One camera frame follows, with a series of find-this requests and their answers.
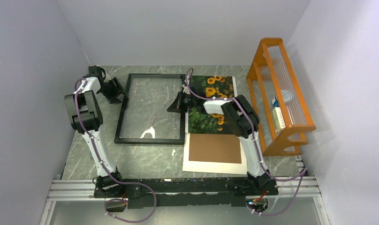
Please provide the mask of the clear acrylic sheet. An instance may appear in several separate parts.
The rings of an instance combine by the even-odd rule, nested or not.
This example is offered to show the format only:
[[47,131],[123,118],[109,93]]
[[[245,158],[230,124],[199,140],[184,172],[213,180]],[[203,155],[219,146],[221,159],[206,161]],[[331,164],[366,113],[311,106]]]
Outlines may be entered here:
[[120,137],[178,139],[180,113],[167,108],[181,90],[180,79],[133,78]]

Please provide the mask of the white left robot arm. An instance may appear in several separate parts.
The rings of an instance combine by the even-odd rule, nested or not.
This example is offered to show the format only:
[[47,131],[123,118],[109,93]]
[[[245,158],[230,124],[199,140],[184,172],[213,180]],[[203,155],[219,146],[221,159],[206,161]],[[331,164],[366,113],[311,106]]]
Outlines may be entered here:
[[75,83],[74,92],[65,95],[64,103],[72,128],[86,141],[97,169],[96,190],[113,197],[124,193],[125,184],[112,161],[102,134],[104,118],[96,95],[104,96],[109,104],[120,104],[126,91],[117,78],[108,78],[106,71],[97,65],[88,67],[88,74]]

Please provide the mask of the black picture frame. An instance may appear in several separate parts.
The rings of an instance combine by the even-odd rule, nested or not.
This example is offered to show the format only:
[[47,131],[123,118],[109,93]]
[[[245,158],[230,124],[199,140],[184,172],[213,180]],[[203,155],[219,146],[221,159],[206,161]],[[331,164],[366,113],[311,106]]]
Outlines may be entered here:
[[[151,78],[151,79],[180,79],[184,81],[185,74],[129,74],[126,82],[126,87],[124,90],[129,91],[131,86],[131,81],[133,78]],[[120,137],[123,125],[123,119],[125,111],[129,105],[129,97],[124,94],[121,110],[119,113],[119,118],[117,122],[116,132],[114,136],[115,144],[130,144],[130,145],[184,145],[185,143],[185,113],[180,114],[180,132],[178,139],[158,139],[158,138],[122,138]]]

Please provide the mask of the white mat backing board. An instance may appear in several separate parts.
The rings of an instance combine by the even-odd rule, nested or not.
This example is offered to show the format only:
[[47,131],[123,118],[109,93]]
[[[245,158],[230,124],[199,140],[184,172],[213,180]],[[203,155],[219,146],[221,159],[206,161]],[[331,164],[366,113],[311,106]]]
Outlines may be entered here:
[[235,135],[187,133],[182,170],[245,175],[247,165],[242,145]]

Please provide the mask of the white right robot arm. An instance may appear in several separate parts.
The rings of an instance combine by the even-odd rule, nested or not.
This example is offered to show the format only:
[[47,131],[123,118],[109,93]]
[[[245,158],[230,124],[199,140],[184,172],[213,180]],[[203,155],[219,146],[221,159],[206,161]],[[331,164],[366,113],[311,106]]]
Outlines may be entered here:
[[198,98],[194,94],[178,92],[173,103],[167,108],[170,113],[186,113],[197,107],[202,113],[220,114],[225,117],[231,133],[240,141],[246,163],[249,190],[253,194],[273,193],[276,182],[268,175],[258,143],[258,115],[243,95],[234,98]]

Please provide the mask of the sunflower photo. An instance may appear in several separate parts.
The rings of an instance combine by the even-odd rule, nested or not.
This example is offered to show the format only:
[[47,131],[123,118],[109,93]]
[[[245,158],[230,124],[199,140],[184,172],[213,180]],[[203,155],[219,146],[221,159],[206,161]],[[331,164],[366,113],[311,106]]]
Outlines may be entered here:
[[[231,76],[197,75],[192,76],[189,83],[191,89],[204,98],[232,98],[235,96],[235,82]],[[197,107],[189,108],[188,132],[193,134],[232,134],[224,115],[207,114]]]

